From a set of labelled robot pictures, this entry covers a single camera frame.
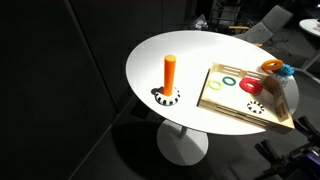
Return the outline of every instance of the orange ring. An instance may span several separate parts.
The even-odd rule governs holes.
[[[282,67],[283,62],[279,59],[270,59],[268,61],[265,61],[262,65],[261,65],[261,69],[263,71],[266,70],[270,70],[270,71],[274,71],[274,70],[278,70]]]

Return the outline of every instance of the dark background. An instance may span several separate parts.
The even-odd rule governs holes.
[[[243,2],[263,16],[280,1]],[[1,1],[0,179],[68,179],[132,96],[125,75],[130,52],[149,37],[183,29],[191,4]],[[198,1],[195,14],[211,6]]]

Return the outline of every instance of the blue object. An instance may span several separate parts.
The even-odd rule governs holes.
[[[283,64],[280,69],[273,71],[273,73],[279,76],[291,76],[294,73],[294,69],[288,64]]]

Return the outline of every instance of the green ring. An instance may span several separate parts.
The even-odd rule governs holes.
[[[212,83],[216,83],[219,85],[219,87],[214,87],[213,85],[211,85]],[[210,80],[209,81],[209,87],[213,90],[220,90],[222,88],[222,84],[219,81],[215,81],[215,80]]]
[[[233,81],[233,83],[228,83],[228,82],[226,81],[226,79],[230,79],[231,81]],[[234,85],[236,84],[236,80],[235,80],[234,78],[230,77],[230,76],[224,77],[224,78],[222,79],[222,81],[223,81],[223,83],[225,83],[225,84],[228,85],[228,86],[234,86]]]

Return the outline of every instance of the dark floor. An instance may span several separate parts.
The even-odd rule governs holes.
[[[281,32],[269,49],[276,57],[296,67],[315,52],[298,29]],[[296,72],[294,77],[300,101],[293,117],[306,115],[320,130],[320,84],[302,72]],[[269,168],[269,163],[254,148],[257,142],[269,139],[280,155],[307,142],[296,130],[286,135],[271,131],[244,136],[208,134],[209,149],[204,159],[190,167],[176,166],[167,161],[157,147],[157,128],[163,119],[140,104],[135,107],[136,102],[133,98],[70,179],[250,180]],[[268,179],[281,178],[276,175]]]

